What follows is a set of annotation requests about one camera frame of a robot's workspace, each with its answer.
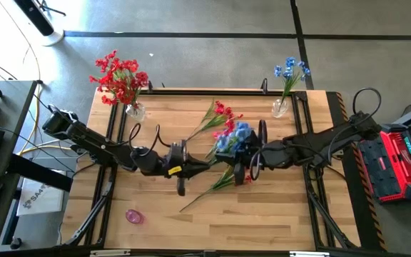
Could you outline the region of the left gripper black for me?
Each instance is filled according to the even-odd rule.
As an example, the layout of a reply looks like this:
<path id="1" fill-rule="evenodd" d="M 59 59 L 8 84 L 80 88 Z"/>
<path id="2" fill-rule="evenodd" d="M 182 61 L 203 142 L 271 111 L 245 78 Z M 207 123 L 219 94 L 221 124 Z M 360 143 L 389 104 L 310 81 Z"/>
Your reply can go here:
<path id="1" fill-rule="evenodd" d="M 166 169 L 166 178 L 177 178 L 176 190 L 179 196 L 184 196 L 186 194 L 185 190 L 185 179 L 186 179 L 186 162 L 187 162 L 187 150 L 186 150 L 186 140 L 182 139 L 179 143 L 172 143 L 169 148 L 168 154 L 165 156 L 165 169 Z M 207 161 L 202 161 L 190 156 L 190 165 L 200 168 L 195 168 L 191 171 L 191 177 L 194 177 L 204 171 L 208 170 L 210 164 Z M 173 175 L 168 175 L 168 170 L 181 166 L 182 171 L 175 173 Z"/>

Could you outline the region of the red and black equipment case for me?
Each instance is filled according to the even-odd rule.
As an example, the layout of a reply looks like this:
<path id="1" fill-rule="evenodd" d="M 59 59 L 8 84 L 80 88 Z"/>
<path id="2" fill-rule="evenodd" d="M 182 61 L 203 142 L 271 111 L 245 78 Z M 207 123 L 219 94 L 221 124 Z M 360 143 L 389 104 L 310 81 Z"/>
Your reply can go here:
<path id="1" fill-rule="evenodd" d="M 377 202 L 411 200 L 411 126 L 385 124 L 377 138 L 357 148 Z"/>

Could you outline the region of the black tower fan white base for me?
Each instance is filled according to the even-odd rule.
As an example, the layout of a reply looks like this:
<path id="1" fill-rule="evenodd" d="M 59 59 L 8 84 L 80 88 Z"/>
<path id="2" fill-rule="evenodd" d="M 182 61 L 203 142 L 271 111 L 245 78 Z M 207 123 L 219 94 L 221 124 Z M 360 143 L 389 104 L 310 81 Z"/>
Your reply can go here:
<path id="1" fill-rule="evenodd" d="M 40 33 L 39 42 L 42 46 L 53 46 L 64 38 L 64 30 L 56 29 L 34 0 L 14 0 L 14 2 Z"/>

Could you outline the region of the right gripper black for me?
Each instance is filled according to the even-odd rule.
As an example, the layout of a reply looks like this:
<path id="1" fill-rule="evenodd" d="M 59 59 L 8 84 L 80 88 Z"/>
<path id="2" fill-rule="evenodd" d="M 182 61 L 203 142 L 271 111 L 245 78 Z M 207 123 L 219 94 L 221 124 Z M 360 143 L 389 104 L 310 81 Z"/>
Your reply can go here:
<path id="1" fill-rule="evenodd" d="M 224 162 L 228 165 L 234 165 L 233 175 L 235 185 L 243 185 L 246 177 L 245 171 L 249 170 L 251 181 L 258 179 L 260 175 L 260 151 L 263 144 L 256 134 L 249 135 L 246 139 L 239 142 L 234 153 L 215 154 L 217 162 Z"/>

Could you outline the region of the white printed cardboard box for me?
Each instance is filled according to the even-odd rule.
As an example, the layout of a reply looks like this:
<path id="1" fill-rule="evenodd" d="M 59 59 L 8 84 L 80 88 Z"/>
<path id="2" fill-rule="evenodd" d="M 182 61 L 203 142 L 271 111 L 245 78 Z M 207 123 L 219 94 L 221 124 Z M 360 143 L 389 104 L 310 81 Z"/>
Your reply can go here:
<path id="1" fill-rule="evenodd" d="M 28 216 L 62 210 L 65 191 L 38 181 L 24 178 L 16 215 Z"/>

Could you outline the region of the black diagonal support beam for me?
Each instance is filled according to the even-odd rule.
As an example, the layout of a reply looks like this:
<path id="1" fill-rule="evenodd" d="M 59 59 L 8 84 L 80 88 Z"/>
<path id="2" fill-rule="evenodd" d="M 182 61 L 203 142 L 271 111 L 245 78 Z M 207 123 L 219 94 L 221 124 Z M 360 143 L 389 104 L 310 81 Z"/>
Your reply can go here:
<path id="1" fill-rule="evenodd" d="M 16 173 L 25 178 L 44 183 L 48 186 L 53 186 L 62 191 L 69 192 L 71 190 L 72 179 L 68 176 L 41 166 L 16 154 L 12 154 L 6 172 Z"/>

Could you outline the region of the clear cut glass vase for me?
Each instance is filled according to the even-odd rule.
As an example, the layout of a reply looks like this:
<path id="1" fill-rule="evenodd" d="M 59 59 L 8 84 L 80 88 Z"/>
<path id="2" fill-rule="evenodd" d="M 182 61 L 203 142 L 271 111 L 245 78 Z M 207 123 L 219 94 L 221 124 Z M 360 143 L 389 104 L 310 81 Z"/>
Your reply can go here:
<path id="1" fill-rule="evenodd" d="M 272 115 L 274 118 L 281 118 L 288 110 L 288 101 L 285 99 L 276 99 L 273 102 Z"/>
<path id="2" fill-rule="evenodd" d="M 130 104 L 126 107 L 126 114 L 137 122 L 142 122 L 146 115 L 146 108 L 140 103 Z"/>

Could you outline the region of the grey desk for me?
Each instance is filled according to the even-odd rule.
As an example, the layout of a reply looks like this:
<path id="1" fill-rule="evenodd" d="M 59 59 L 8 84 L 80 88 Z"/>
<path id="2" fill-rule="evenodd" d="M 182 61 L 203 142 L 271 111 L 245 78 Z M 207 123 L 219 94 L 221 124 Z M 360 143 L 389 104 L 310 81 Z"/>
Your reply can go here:
<path id="1" fill-rule="evenodd" d="M 28 113 L 35 88 L 35 81 L 0 81 L 2 91 L 0 127 L 4 131 L 0 148 L 0 183 L 4 185 L 0 198 L 0 236 L 11 206 L 12 195 L 19 181 L 19 175 L 7 174 L 6 168 Z"/>

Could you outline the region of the black tripod legs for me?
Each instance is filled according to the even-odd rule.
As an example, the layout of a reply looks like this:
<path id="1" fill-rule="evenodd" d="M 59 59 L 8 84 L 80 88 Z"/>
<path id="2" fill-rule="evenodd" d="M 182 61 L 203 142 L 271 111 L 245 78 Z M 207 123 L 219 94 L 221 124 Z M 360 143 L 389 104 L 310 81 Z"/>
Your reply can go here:
<path id="1" fill-rule="evenodd" d="M 62 16 L 66 16 L 65 12 L 59 11 L 57 9 L 53 9 L 50 6 L 48 6 L 46 0 L 35 0 L 35 1 L 39 5 L 40 10 L 42 10 L 42 11 L 52 11 L 52 12 L 55 12 L 55 13 L 60 14 Z"/>

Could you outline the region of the small pink glass vase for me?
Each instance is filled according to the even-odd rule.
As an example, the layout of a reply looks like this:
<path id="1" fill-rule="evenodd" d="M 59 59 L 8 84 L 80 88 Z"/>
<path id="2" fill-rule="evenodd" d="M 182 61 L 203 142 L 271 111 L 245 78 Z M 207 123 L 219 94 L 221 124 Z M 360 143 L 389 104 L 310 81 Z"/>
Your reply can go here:
<path id="1" fill-rule="evenodd" d="M 142 224 L 144 222 L 144 216 L 139 211 L 128 209 L 125 213 L 126 220 L 133 224 Z"/>

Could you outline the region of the silver edge bracket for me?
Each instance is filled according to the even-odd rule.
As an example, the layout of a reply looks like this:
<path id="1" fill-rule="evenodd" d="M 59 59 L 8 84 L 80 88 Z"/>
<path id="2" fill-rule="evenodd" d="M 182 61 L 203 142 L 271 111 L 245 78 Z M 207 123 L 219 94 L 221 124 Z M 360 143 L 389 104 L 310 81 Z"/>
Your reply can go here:
<path id="1" fill-rule="evenodd" d="M 131 256 L 130 250 L 125 249 L 103 249 L 91 251 L 89 257 L 125 257 Z"/>
<path id="2" fill-rule="evenodd" d="M 330 254 L 317 251 L 290 251 L 289 257 L 330 257 Z"/>

